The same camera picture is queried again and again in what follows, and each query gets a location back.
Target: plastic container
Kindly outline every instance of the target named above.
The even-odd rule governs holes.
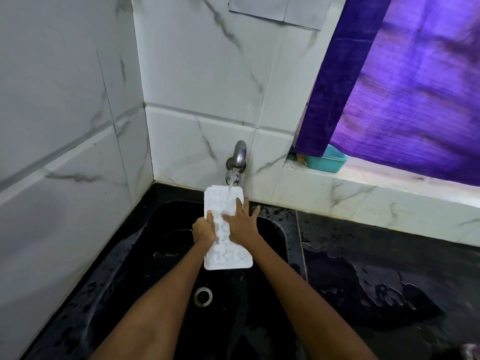
[[[338,173],[348,159],[348,155],[342,153],[336,147],[328,144],[323,156],[305,156],[308,168],[322,170],[324,172]]]

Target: forearm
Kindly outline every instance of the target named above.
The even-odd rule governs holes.
[[[259,237],[247,248],[311,359],[375,359],[340,315]]]
[[[172,359],[190,293],[208,249],[194,245],[134,303],[91,359]]]

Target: black sink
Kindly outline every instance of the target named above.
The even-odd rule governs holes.
[[[99,255],[24,359],[87,359],[131,305],[193,245],[203,192],[154,185]],[[261,206],[259,233],[303,278],[295,212]],[[195,304],[194,293],[203,287]],[[201,268],[193,286],[175,359],[299,359],[297,338],[272,287],[249,269]]]

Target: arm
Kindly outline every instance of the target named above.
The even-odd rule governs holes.
[[[173,359],[190,293],[216,238],[212,212],[193,224],[192,234],[194,246],[134,303],[91,360]]]
[[[267,277],[310,359],[375,360],[375,355],[340,315],[309,286],[259,235],[249,201],[237,199],[230,240],[245,247]]]

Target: sink drain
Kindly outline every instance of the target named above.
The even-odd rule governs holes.
[[[206,286],[202,286],[195,291],[193,301],[198,307],[207,307],[212,302],[213,294]]]

